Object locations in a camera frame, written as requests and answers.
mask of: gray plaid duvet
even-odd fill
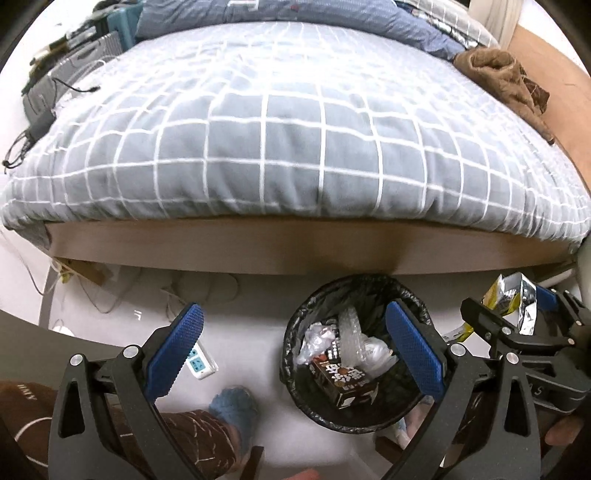
[[[313,24],[145,41],[62,98],[2,221],[219,215],[425,219],[580,242],[571,162],[445,61]]]

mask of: blue pillow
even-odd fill
[[[236,22],[308,22],[354,28],[452,60],[465,49],[392,0],[145,0],[137,37]]]

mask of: cardboard box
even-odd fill
[[[324,354],[312,360],[310,371],[316,384],[339,409],[373,403],[378,395],[378,383],[363,371],[332,364]]]

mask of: trash can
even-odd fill
[[[296,406],[317,424],[341,433],[371,433],[405,416],[422,395],[400,360],[378,379],[373,404],[337,409],[317,386],[306,365],[296,366],[304,334],[315,322],[329,320],[348,306],[355,307],[363,333],[386,342],[396,351],[384,322],[387,305],[401,299],[419,321],[432,325],[425,304],[395,278],[380,274],[340,278],[315,291],[293,314],[283,340],[280,377]]]

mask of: blue slipper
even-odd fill
[[[236,427],[240,434],[240,456],[246,455],[251,448],[258,420],[256,402],[248,390],[244,387],[222,390],[209,406],[209,413]]]

